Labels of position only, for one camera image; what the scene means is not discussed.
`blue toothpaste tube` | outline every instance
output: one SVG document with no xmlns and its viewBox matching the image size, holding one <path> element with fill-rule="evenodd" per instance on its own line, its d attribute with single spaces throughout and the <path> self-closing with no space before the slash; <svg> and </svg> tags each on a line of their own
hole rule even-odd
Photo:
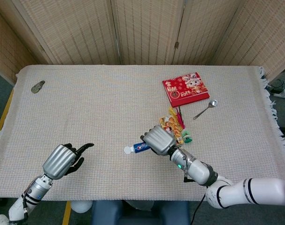
<svg viewBox="0 0 285 225">
<path fill-rule="evenodd" d="M 142 143 L 134 144 L 131 147 L 126 146 L 124 148 L 124 152 L 125 152 L 125 154 L 138 153 L 138 152 L 142 152 L 142 151 L 148 150 L 150 148 L 151 147 L 148 146 L 147 143 L 142 142 Z"/>
</svg>

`spoon handle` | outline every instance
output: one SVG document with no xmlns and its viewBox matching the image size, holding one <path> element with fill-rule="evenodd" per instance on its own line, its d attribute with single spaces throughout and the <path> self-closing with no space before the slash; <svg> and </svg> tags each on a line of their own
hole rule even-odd
<svg viewBox="0 0 285 225">
<path fill-rule="evenodd" d="M 205 112 L 209 107 L 207 107 L 206 109 L 204 109 L 202 112 L 200 112 L 198 115 L 196 115 L 193 119 L 195 120 L 196 118 L 198 118 L 199 116 L 202 115 L 203 112 Z"/>
</svg>

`metal spoon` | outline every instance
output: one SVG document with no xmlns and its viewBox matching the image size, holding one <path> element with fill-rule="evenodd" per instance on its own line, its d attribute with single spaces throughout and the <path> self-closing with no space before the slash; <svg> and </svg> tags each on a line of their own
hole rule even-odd
<svg viewBox="0 0 285 225">
<path fill-rule="evenodd" d="M 216 100 L 211 100 L 208 104 L 208 107 L 206 109 L 204 109 L 202 112 L 200 112 L 198 115 L 196 115 L 193 119 L 195 120 L 196 118 L 198 118 L 199 116 L 202 115 L 203 112 L 205 112 L 208 108 L 214 108 L 217 105 L 217 101 Z"/>
</svg>

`red calendar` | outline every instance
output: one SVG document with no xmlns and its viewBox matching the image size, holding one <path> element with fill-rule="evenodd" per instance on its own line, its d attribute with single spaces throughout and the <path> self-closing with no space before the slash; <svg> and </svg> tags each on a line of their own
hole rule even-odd
<svg viewBox="0 0 285 225">
<path fill-rule="evenodd" d="M 210 97 L 204 82 L 197 72 L 164 80 L 162 83 L 172 107 Z"/>
</svg>

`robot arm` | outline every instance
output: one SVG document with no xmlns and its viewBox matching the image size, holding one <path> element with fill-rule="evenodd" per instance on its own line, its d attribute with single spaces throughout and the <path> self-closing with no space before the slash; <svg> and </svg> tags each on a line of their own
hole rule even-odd
<svg viewBox="0 0 285 225">
<path fill-rule="evenodd" d="M 35 178 L 10 208 L 9 222 L 3 215 L 0 215 L 0 225 L 23 224 L 52 187 L 53 180 L 59 180 L 64 175 L 78 170 L 84 161 L 84 158 L 81 157 L 82 153 L 93 145 L 88 143 L 78 150 L 73 148 L 70 143 L 57 146 L 43 164 L 44 174 Z"/>
<path fill-rule="evenodd" d="M 187 175 L 199 185 L 208 187 L 206 200 L 218 209 L 235 204 L 285 205 L 285 181 L 277 178 L 245 179 L 233 184 L 229 179 L 218 175 L 210 165 L 197 160 L 189 152 L 176 146 L 176 141 L 161 126 L 155 126 L 141 139 L 161 156 L 170 156 Z"/>
</svg>

